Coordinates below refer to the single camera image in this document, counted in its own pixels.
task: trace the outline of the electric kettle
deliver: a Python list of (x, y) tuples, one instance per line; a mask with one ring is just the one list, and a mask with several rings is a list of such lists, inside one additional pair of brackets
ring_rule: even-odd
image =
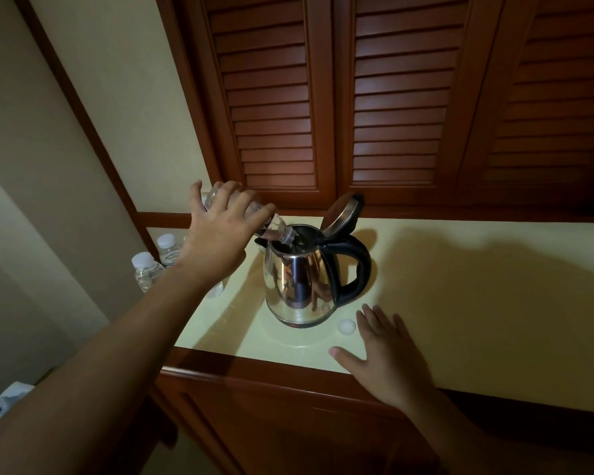
[[(365, 245), (350, 235), (364, 204), (363, 195), (350, 192), (333, 204), (320, 228), (291, 225), (297, 233), (291, 246), (255, 240), (265, 247), (266, 303), (279, 321), (296, 328), (313, 327), (365, 289), (372, 259)], [(337, 255), (358, 262), (356, 279), (347, 285), (341, 285)]]

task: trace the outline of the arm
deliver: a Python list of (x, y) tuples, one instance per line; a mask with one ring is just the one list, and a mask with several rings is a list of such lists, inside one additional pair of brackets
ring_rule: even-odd
[(367, 360), (340, 347), (330, 354), (372, 395), (405, 413), (451, 473), (496, 473), (493, 440), (435, 387), (405, 323), (398, 314), (393, 320), (364, 304), (356, 322)]
[(125, 409), (145, 395), (207, 291), (238, 268), (248, 240), (275, 210), (245, 219), (253, 192), (227, 209), (237, 188), (228, 182), (206, 212), (200, 185), (192, 186), (192, 222), (174, 267), (0, 419), (0, 473), (84, 471)]

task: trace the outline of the hand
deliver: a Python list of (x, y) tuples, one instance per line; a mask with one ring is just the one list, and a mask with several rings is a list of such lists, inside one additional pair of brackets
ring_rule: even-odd
[(392, 324), (378, 305), (362, 308), (356, 312), (356, 324), (367, 360), (338, 346), (330, 355), (376, 398), (405, 411), (412, 397), (435, 390), (429, 367), (399, 314)]
[(252, 190), (242, 192), (229, 205), (229, 198), (239, 188), (237, 182), (231, 181), (220, 187), (211, 209), (206, 211), (201, 186), (200, 181), (191, 186), (191, 226), (174, 266), (186, 267), (196, 279), (206, 281), (209, 289), (244, 262), (246, 244), (276, 207), (268, 204), (245, 218), (246, 208), (256, 194)]

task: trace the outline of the wooden louvered shutter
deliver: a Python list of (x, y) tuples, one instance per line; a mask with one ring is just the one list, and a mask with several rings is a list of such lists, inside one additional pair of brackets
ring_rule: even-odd
[(334, 0), (338, 184), (453, 203), (502, 0)]
[(458, 191), (594, 203), (594, 0), (506, 0)]
[(331, 1), (181, 4), (181, 31), (222, 178), (281, 207), (330, 206), (336, 197)]

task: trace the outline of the open kettle lid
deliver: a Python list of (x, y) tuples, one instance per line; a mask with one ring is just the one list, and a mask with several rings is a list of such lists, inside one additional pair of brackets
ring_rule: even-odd
[(361, 193), (347, 192), (340, 197), (327, 212), (321, 222), (320, 230), (325, 239), (349, 235), (356, 228), (358, 215), (365, 205)]

